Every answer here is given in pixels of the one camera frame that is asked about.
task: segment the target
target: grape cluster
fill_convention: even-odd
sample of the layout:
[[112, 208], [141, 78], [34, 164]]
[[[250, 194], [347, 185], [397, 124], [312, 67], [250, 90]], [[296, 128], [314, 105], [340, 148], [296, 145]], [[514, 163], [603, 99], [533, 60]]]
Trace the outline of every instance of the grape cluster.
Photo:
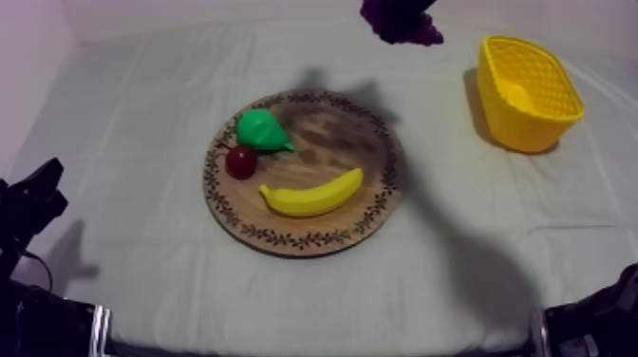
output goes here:
[[432, 16], [427, 13], [421, 15], [421, 24], [418, 29], [409, 34], [407, 37], [408, 43], [418, 45], [442, 45], [444, 42], [443, 34], [432, 24]]
[[361, 14], [389, 44], [441, 45], [443, 35], [425, 10], [434, 0], [364, 0]]

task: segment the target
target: yellow basket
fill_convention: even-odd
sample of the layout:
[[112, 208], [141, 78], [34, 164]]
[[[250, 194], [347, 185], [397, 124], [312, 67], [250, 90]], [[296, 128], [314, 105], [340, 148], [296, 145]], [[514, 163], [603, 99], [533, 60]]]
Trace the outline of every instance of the yellow basket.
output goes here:
[[483, 40], [477, 82], [492, 135], [517, 151], [550, 148], [584, 114], [558, 59], [515, 37]]

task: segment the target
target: white sheet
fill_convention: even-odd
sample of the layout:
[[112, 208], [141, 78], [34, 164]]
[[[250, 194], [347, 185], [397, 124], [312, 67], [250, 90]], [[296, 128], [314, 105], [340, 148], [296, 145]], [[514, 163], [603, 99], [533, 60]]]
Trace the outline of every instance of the white sheet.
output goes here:
[[[638, 64], [542, 41], [587, 114], [552, 153], [523, 156], [473, 125], [471, 70], [487, 33], [438, 25], [446, 45], [435, 48], [388, 46], [341, 20], [231, 22], [84, 48], [10, 176], [51, 156], [66, 168], [69, 207], [31, 245], [56, 291], [113, 309], [114, 335], [134, 343], [363, 356], [509, 346], [532, 307], [613, 283], [638, 256]], [[219, 228], [201, 169], [243, 105], [309, 85], [392, 113], [415, 183], [361, 245], [290, 261]], [[38, 269], [16, 276], [42, 282]]]

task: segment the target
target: yellow banana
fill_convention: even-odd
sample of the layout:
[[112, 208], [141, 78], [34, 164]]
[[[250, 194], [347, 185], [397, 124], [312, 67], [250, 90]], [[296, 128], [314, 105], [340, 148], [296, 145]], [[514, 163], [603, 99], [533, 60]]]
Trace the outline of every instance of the yellow banana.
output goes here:
[[318, 216], [341, 206], [359, 189], [363, 180], [364, 171], [356, 168], [308, 190], [271, 190], [266, 185], [261, 185], [259, 191], [271, 208], [281, 214]]

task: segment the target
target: round wooden tray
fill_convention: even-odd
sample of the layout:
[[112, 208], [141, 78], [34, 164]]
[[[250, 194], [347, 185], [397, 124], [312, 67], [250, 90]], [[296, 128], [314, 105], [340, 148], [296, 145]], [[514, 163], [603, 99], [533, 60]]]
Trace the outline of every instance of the round wooden tray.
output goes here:
[[[255, 175], [231, 178], [228, 147], [236, 123], [250, 109], [270, 110], [288, 132], [295, 152], [261, 155]], [[364, 183], [343, 206], [315, 217], [270, 210], [259, 185], [307, 189], [362, 167]], [[206, 156], [204, 195], [213, 216], [233, 237], [260, 252], [286, 257], [333, 254], [366, 239], [392, 214], [405, 183], [403, 149], [383, 119], [327, 91], [293, 90], [262, 98], [219, 130]]]

